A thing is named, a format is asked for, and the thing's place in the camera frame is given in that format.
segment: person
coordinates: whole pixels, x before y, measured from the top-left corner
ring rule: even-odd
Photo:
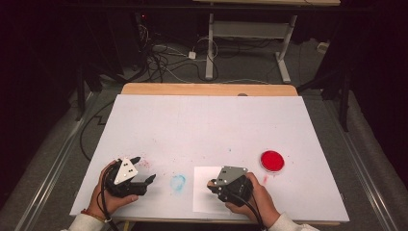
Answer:
[[[108,167],[105,167],[101,172],[98,184],[93,190],[88,208],[76,216],[69,229],[63,231],[94,231],[101,230],[104,227],[105,216],[99,209],[98,203],[100,204],[101,201],[100,196],[98,195],[101,189],[102,176],[107,168]],[[296,224],[285,213],[280,214],[276,210],[272,197],[268,193],[267,189],[259,183],[256,176],[252,172],[248,172],[246,177],[252,182],[253,185],[253,196],[249,200],[249,203],[255,208],[255,210],[259,211],[264,226],[268,229],[268,231],[318,230],[308,224]],[[110,195],[109,192],[105,192],[106,205],[110,214],[113,214],[118,208],[133,203],[138,199],[139,197],[137,195],[128,195],[126,197],[119,198]],[[255,215],[246,205],[238,207],[235,204],[226,202],[225,206],[231,210],[231,212],[245,215],[250,220],[257,222]]]

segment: round container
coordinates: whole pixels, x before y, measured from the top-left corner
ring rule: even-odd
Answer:
[[[261,166],[271,172],[279,172],[285,165],[283,157],[275,151],[266,151],[261,155]]]

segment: white sleeve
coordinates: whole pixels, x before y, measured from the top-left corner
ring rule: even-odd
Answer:
[[[308,224],[296,224],[286,214],[282,214],[279,219],[269,228],[268,231],[306,231],[318,229]]]
[[[105,223],[97,218],[79,214],[69,226],[69,229],[63,231],[99,231],[104,225]]]

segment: human hand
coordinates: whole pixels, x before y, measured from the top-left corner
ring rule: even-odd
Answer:
[[[98,206],[98,203],[100,206],[102,206],[102,198],[100,195],[102,178],[103,178],[105,171],[108,169],[108,167],[113,165],[114,163],[115,161],[112,161],[102,170],[99,176],[99,182],[95,186],[95,189],[93,190],[92,197],[90,199],[90,203],[88,206],[88,212],[90,212],[91,214],[97,215],[103,219],[105,219],[105,215]],[[130,204],[139,199],[139,197],[135,194],[131,194],[123,198],[120,198],[120,197],[112,196],[108,191],[104,191],[104,193],[105,193],[106,208],[109,214],[113,214],[118,208],[124,205]]]
[[[252,207],[254,207],[256,211],[259,211],[262,221],[264,222],[264,226],[266,228],[270,228],[279,219],[280,214],[276,210],[275,205],[273,204],[272,197],[268,193],[267,189],[259,184],[256,176],[252,172],[248,172],[246,174],[246,177],[252,182],[252,186],[254,187],[252,192],[253,196],[249,199],[248,202],[252,205]],[[226,202],[225,206],[233,213],[245,215],[250,220],[258,222],[256,216],[246,205],[238,207],[233,203]]]

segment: blue stain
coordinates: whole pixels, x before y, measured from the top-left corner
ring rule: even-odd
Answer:
[[[185,184],[186,184],[186,177],[184,177],[183,175],[173,176],[173,178],[171,178],[171,181],[170,181],[171,188],[177,193],[183,190]]]

